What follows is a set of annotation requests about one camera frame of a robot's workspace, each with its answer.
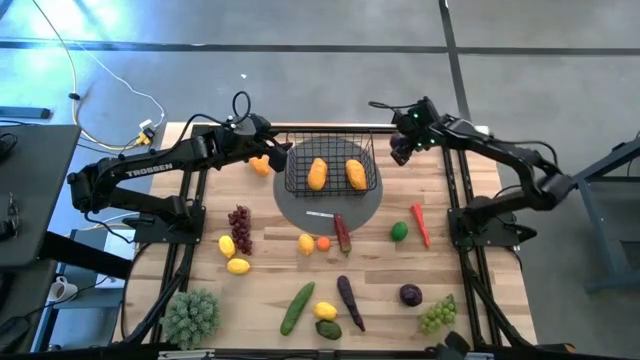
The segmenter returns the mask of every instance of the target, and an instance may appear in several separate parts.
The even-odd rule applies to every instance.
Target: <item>yellow mango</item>
[[[218,247],[220,248],[222,255],[229,259],[236,253],[236,245],[233,243],[233,240],[231,240],[229,235],[222,235],[220,237],[220,240],[218,240]]]
[[[269,171],[271,168],[269,167],[269,157],[267,155],[262,155],[262,159],[249,159],[249,165],[251,165],[256,174],[260,176],[269,175]]]
[[[247,260],[238,259],[238,258],[231,259],[227,263],[227,270],[229,270],[230,273],[236,274],[236,275],[242,275],[242,274],[248,273],[250,267],[251,266],[249,265]]]
[[[313,238],[308,234],[302,234],[298,238],[298,249],[302,255],[309,256],[313,252]]]
[[[313,190],[322,190],[327,181],[327,172],[329,172],[327,163],[321,158],[315,158],[311,164],[309,176],[307,177],[309,187]]]
[[[347,176],[349,177],[349,182],[351,186],[353,186],[356,190],[366,190],[367,189],[367,176],[364,173],[364,166],[358,160],[347,160],[346,163],[347,168]]]

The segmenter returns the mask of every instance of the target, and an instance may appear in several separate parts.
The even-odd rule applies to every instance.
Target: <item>gray floor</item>
[[[436,0],[42,0],[64,37],[151,43],[443,46]],[[458,46],[638,47],[640,2],[632,0],[449,0]],[[0,40],[50,39],[28,0],[0,20]],[[428,95],[457,113],[446,54],[96,52],[116,74],[151,92],[170,121],[195,112],[230,113],[237,90],[271,121],[386,123],[368,100],[404,104]],[[158,110],[132,95],[81,51],[73,52],[80,112],[95,136],[125,143]],[[461,56],[472,120],[504,139],[555,146],[561,167],[575,173],[640,130],[638,57]],[[70,123],[68,63],[60,49],[0,50],[0,104],[46,106],[51,123]],[[101,158],[78,149],[72,170]],[[632,171],[640,173],[640,163]],[[504,185],[516,181],[501,169]],[[131,184],[144,191],[149,179]],[[104,212],[101,218],[113,216]],[[538,340],[571,342],[580,352],[640,357],[640,293],[585,294],[602,276],[601,261],[577,194],[552,213],[522,212],[539,236],[523,246],[524,277]],[[51,229],[83,227],[63,187]],[[96,314],[97,319],[103,314]],[[59,330],[58,342],[100,340]]]

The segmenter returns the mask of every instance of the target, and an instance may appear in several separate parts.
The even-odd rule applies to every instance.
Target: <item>red grapes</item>
[[[229,217],[229,225],[231,228],[231,238],[236,245],[236,249],[245,255],[251,255],[251,217],[249,208],[246,206],[236,205],[236,210],[227,215]]]

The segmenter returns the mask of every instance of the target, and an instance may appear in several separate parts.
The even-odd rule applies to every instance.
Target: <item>wire basket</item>
[[[289,132],[287,142],[293,147],[287,157],[285,189],[300,196],[362,196],[378,186],[373,135],[361,132]],[[322,190],[313,190],[307,183],[311,164],[316,158],[327,163],[327,181]],[[356,190],[347,177],[346,162],[355,159],[364,167],[367,188]]]

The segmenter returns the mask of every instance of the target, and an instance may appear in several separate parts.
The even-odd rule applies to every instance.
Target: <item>white cable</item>
[[[56,34],[56,37],[58,38],[58,40],[60,40],[60,43],[62,44],[62,47],[64,48],[64,51],[66,52],[67,57],[69,58],[69,64],[71,65],[71,75],[72,75],[72,78],[73,78],[73,94],[77,94],[77,82],[78,81],[77,81],[77,76],[76,76],[76,67],[75,67],[75,64],[73,63],[73,58],[71,57],[71,53],[69,52],[69,48],[67,47],[67,44],[62,39],[62,36],[60,36],[60,33],[58,33],[58,30],[55,28],[55,26],[53,26],[53,23],[51,22],[51,20],[49,20],[49,17],[47,16],[47,14],[44,12],[44,10],[42,10],[42,8],[38,4],[38,2],[36,0],[31,0],[31,1],[38,8],[38,11],[40,11],[40,14],[42,14],[42,17],[44,17],[44,19],[47,21],[47,23],[49,24],[49,27],[51,27],[51,30],[53,30],[53,32]],[[141,95],[141,96],[145,96],[145,97],[150,98],[160,108],[160,111],[161,111],[160,121],[158,122],[157,125],[155,125],[155,124],[154,125],[158,126],[158,125],[162,124],[162,122],[164,121],[164,109],[152,96],[144,94],[144,93],[141,93],[141,92],[138,92],[138,91],[135,91],[126,81],[124,81],[121,78],[117,77],[113,72],[111,72],[102,62],[100,62],[95,56],[93,56],[93,54],[91,54],[82,45],[80,45],[80,44],[77,44],[77,45],[79,45],[86,53],[91,55],[91,57],[98,64],[100,64],[100,66],[102,66],[103,69],[105,69],[107,72],[109,72],[109,74],[111,74],[114,78],[116,78],[117,80],[119,80],[119,81],[123,82],[124,84],[126,84],[127,87],[133,93],[135,93],[137,95]],[[71,119],[73,120],[73,123],[75,125],[80,127],[81,134],[84,135],[90,141],[102,146],[105,149],[116,150],[116,151],[129,150],[129,149],[133,149],[133,148],[139,146],[139,144],[134,144],[134,145],[131,145],[131,146],[113,146],[113,145],[105,144],[105,143],[95,139],[86,130],[84,130],[82,128],[82,126],[80,125],[80,123],[78,122],[78,119],[77,119],[77,112],[78,111],[77,111],[76,100],[75,99],[71,99]]]
[[[98,63],[98,65],[102,66],[102,68],[103,68],[106,72],[108,72],[109,74],[111,74],[111,76],[113,76],[113,77],[114,77],[114,79],[116,79],[116,80],[120,81],[121,83],[125,84],[125,85],[129,88],[129,90],[131,90],[131,92],[132,92],[132,93],[134,93],[134,94],[136,94],[136,95],[144,96],[144,97],[146,97],[146,98],[150,99],[151,101],[153,101],[153,103],[154,103],[154,104],[156,104],[156,106],[160,109],[160,121],[158,121],[158,123],[157,123],[157,124],[153,124],[155,127],[160,126],[160,125],[164,122],[164,108],[162,107],[162,105],[160,105],[160,103],[159,103],[159,102],[158,102],[158,101],[157,101],[153,96],[151,96],[151,95],[149,95],[149,94],[145,94],[145,93],[143,93],[143,92],[140,92],[140,91],[135,90],[133,87],[131,87],[131,85],[129,85],[129,83],[128,83],[128,82],[126,82],[124,79],[122,79],[122,78],[118,77],[118,76],[117,76],[116,74],[114,74],[113,72],[111,72],[111,70],[109,70],[109,68],[108,68],[106,65],[104,65],[100,60],[98,60],[98,58],[97,58],[97,57],[95,57],[95,56],[94,56],[94,55],[93,55],[89,50],[85,49],[85,48],[84,48],[84,46],[82,46],[82,45],[81,45],[80,43],[78,43],[77,41],[74,41],[74,40],[71,40],[71,41],[73,41],[74,43],[76,43],[76,45],[80,46],[80,48],[81,48],[82,50],[84,50],[87,54],[89,54],[89,56],[91,56],[91,57],[93,58],[93,60],[95,60],[95,61]]]

